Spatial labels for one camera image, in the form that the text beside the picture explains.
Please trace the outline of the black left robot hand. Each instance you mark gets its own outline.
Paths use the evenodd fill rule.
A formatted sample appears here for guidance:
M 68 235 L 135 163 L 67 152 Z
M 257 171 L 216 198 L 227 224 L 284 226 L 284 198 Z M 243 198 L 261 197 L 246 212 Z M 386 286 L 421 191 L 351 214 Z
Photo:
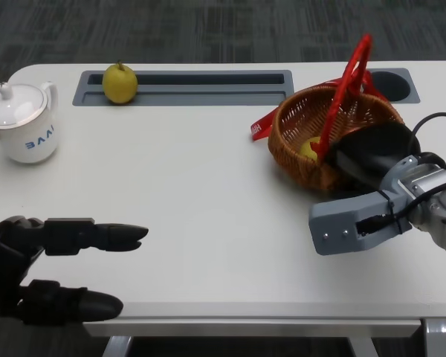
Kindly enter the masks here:
M 148 228 L 117 223 L 98 224 L 92 218 L 41 221 L 12 216 L 0 222 L 0 318 L 27 325 L 55 327 L 108 321 L 123 310 L 115 296 L 86 287 L 66 288 L 54 280 L 21 282 L 42 255 L 74 256 L 82 249 L 134 251 Z

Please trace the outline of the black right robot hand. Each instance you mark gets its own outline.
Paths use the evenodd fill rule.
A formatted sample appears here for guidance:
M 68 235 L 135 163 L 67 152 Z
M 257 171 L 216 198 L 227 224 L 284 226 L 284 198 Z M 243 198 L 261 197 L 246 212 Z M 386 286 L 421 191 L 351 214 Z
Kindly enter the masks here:
M 420 144 L 408 127 L 386 122 L 344 135 L 330 146 L 325 162 L 361 184 L 378 188 L 399 161 L 420 153 Z

